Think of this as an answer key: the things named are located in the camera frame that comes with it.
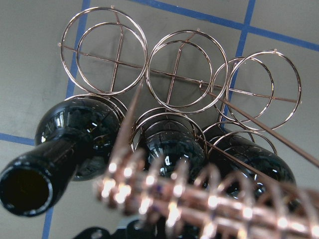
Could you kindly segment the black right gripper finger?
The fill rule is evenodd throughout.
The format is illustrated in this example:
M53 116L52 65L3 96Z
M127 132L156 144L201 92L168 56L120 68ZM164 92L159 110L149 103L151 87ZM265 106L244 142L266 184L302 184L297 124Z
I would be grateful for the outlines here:
M79 232L73 239L110 239L109 231L102 227L89 227Z

